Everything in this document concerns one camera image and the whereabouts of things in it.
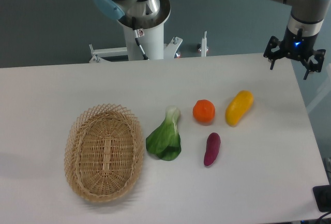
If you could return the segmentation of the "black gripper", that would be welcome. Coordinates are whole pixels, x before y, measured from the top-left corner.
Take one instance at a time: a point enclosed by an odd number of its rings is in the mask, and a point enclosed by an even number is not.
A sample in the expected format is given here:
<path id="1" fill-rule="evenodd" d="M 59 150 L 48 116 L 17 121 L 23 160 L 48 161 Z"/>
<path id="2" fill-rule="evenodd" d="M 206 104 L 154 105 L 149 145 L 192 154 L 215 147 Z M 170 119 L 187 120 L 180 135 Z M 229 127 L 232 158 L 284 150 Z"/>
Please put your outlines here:
<path id="1" fill-rule="evenodd" d="M 320 24 L 288 24 L 282 42 L 271 36 L 263 53 L 263 57 L 270 62 L 270 70 L 273 70 L 276 60 L 285 57 L 303 60 L 306 68 L 304 80 L 312 72 L 321 72 L 326 50 L 314 49 L 320 29 Z"/>

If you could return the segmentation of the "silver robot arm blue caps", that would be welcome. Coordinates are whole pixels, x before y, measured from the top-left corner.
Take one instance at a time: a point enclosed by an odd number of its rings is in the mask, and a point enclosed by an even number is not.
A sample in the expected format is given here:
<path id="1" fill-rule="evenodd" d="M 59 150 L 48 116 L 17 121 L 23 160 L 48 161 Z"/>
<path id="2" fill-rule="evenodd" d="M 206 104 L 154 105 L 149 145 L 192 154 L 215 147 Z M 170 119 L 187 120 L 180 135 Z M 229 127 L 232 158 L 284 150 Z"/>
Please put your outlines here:
<path id="1" fill-rule="evenodd" d="M 320 72 L 326 51 L 314 49 L 314 44 L 330 6 L 330 0 L 271 0 L 291 6 L 284 37 L 272 36 L 263 56 L 273 65 L 282 58 L 299 61 L 306 69 L 304 78 L 310 73 Z"/>

